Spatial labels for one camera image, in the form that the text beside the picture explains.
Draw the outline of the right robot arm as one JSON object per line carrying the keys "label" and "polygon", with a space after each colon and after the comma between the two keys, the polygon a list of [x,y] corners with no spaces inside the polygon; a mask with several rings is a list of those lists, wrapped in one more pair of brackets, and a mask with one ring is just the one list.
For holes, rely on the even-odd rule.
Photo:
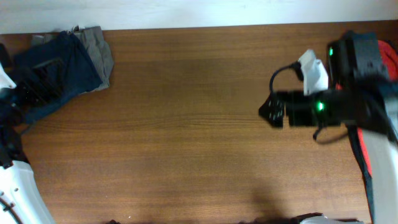
{"label": "right robot arm", "polygon": [[328,65],[306,51],[288,65],[301,90],[271,90],[259,115],[272,127],[345,125],[373,223],[397,222],[397,52],[375,34],[328,44]]}

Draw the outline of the navy blue shorts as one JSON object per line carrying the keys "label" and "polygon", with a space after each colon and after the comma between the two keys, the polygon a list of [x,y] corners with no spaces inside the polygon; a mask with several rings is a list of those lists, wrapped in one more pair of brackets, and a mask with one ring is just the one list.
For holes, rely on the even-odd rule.
{"label": "navy blue shorts", "polygon": [[83,44],[74,34],[65,31],[46,44],[37,45],[14,56],[18,67],[33,69],[45,61],[60,58],[65,66],[63,72],[63,93],[57,100],[41,108],[31,108],[25,114],[25,121],[33,123],[60,109],[72,98],[99,87],[102,83],[93,62]]}

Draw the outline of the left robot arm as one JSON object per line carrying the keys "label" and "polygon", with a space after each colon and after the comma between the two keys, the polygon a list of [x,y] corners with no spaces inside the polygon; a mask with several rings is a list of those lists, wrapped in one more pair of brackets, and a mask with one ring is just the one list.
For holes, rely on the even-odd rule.
{"label": "left robot arm", "polygon": [[10,68],[1,64],[1,222],[54,223],[42,199],[34,171],[26,157],[21,132],[15,128],[27,123],[31,109],[59,100],[62,82],[50,74],[63,65],[53,60],[33,68]]}

